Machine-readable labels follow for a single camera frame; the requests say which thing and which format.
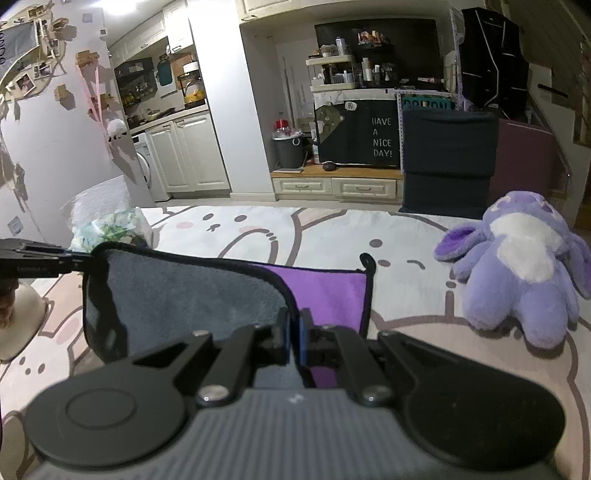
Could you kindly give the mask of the grey purple microfiber towel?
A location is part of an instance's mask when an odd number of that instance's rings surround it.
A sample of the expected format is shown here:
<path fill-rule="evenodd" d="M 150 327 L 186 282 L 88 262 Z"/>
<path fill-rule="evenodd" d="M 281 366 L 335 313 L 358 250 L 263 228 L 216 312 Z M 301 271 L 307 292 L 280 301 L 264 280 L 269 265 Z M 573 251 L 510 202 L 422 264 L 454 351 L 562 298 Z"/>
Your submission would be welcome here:
<path fill-rule="evenodd" d="M 315 325 L 368 333 L 377 270 L 368 253 L 360 255 L 356 270 L 181 256 L 114 242 L 91 256 L 83 279 L 83 328 L 103 363 L 196 330 L 221 341 L 239 327 L 273 323 L 284 307 L 293 325 L 308 309 Z"/>

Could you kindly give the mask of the cartoon bunny rug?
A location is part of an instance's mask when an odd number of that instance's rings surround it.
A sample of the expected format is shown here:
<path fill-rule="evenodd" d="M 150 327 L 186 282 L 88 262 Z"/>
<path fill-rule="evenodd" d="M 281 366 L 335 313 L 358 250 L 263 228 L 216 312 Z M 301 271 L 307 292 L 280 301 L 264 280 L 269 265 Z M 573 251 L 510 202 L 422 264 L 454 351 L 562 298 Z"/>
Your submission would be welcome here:
<path fill-rule="evenodd" d="M 320 324 L 398 330 L 457 354 L 525 376 L 562 402 L 565 434 L 554 461 L 568 479 L 590 475 L 590 305 L 553 351 L 530 346 L 518 323 L 473 330 L 465 291 L 436 245 L 459 225 L 451 217 L 358 210 L 172 207 L 145 211 L 163 252 L 235 259 L 270 269 Z M 82 329 L 82 278 L 70 273 L 22 287 L 19 311 L 45 318 L 30 344 L 1 366 L 1 475 L 20 479 L 38 462 L 22 416 L 44 388 L 99 365 Z"/>

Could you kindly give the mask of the floral tissue pack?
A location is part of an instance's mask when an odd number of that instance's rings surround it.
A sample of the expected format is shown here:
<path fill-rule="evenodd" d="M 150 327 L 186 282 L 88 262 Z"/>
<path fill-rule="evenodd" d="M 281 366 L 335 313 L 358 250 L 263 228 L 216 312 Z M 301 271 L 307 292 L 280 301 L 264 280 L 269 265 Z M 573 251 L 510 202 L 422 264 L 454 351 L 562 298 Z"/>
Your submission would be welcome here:
<path fill-rule="evenodd" d="M 75 227 L 70 249 L 90 253 L 98 245 L 108 242 L 139 247 L 152 245 L 152 229 L 139 207 L 109 213 Z"/>

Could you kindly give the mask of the white washing machine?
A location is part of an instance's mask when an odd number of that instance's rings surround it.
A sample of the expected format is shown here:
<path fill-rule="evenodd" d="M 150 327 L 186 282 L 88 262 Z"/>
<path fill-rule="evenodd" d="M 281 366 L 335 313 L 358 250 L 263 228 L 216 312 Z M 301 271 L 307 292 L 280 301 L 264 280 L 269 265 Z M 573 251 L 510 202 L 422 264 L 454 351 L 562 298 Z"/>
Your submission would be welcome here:
<path fill-rule="evenodd" d="M 160 178 L 156 158 L 148 145 L 147 135 L 144 132 L 138 133 L 132 137 L 132 141 L 142 175 L 153 201 L 167 202 L 170 195 Z"/>

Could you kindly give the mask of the white drawer bench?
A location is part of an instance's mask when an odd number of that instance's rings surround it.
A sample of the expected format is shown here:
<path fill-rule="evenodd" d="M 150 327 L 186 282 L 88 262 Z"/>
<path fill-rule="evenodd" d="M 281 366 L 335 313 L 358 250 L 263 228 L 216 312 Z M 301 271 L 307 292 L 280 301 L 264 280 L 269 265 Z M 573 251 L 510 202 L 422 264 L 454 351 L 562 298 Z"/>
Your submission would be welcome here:
<path fill-rule="evenodd" d="M 339 167 L 328 171 L 314 164 L 300 171 L 276 170 L 270 176 L 279 199 L 401 204 L 404 198 L 404 175 L 396 169 Z"/>

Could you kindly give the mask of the white kitchen cabinet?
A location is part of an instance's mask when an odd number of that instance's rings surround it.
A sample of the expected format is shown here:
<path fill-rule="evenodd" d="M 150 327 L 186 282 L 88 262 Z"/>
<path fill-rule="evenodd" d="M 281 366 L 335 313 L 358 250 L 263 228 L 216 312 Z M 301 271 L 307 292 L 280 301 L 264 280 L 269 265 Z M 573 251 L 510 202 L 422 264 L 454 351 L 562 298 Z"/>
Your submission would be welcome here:
<path fill-rule="evenodd" d="M 169 120 L 145 131 L 169 194 L 228 191 L 228 175 L 207 111 Z"/>

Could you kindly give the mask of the purple plush toy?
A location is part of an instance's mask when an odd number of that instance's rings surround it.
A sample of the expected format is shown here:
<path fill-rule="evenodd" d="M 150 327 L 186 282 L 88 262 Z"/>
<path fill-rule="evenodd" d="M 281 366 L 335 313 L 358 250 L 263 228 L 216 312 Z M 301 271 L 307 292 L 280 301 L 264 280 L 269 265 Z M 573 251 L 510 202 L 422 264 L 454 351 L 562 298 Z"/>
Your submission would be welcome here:
<path fill-rule="evenodd" d="M 462 310 L 476 330 L 516 319 L 526 341 L 554 350 L 590 297 L 590 248 L 540 194 L 511 191 L 476 222 L 449 230 L 434 257 L 464 283 Z"/>

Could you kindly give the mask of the black have a nice day cloth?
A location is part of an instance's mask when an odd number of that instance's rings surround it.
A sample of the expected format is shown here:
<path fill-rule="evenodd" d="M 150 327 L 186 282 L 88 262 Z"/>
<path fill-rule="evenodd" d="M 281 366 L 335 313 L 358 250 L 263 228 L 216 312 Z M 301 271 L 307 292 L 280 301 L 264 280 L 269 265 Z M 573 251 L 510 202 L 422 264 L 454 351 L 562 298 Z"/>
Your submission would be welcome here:
<path fill-rule="evenodd" d="M 315 110 L 318 159 L 336 166 L 401 167 L 398 102 L 349 100 Z"/>

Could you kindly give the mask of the dark folded floor chair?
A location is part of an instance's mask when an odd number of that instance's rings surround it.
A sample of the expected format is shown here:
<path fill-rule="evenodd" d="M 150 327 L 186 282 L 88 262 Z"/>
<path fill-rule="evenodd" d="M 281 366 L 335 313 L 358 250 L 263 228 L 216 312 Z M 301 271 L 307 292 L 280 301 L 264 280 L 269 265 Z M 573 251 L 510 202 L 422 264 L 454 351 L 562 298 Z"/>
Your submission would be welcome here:
<path fill-rule="evenodd" d="M 417 107 L 403 112 L 405 213 L 479 219 L 495 172 L 492 113 Z"/>

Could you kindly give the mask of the poison sign crate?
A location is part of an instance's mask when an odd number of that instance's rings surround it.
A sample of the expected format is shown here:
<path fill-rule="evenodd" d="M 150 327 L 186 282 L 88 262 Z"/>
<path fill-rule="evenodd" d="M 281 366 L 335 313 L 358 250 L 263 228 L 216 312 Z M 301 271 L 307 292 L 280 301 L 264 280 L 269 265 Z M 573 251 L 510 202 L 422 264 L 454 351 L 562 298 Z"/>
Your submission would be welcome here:
<path fill-rule="evenodd" d="M 430 90 L 399 90 L 398 94 L 404 110 L 412 108 L 430 108 L 454 110 L 456 96 L 449 92 Z"/>

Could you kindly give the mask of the white storage rack shelf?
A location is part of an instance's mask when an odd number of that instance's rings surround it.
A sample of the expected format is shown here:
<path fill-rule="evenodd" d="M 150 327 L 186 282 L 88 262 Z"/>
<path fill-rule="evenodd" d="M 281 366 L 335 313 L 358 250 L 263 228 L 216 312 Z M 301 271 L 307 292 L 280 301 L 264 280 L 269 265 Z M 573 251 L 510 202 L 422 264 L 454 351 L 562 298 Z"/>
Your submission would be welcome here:
<path fill-rule="evenodd" d="M 308 68 L 311 93 L 356 88 L 356 64 L 353 55 L 308 58 L 305 65 Z"/>

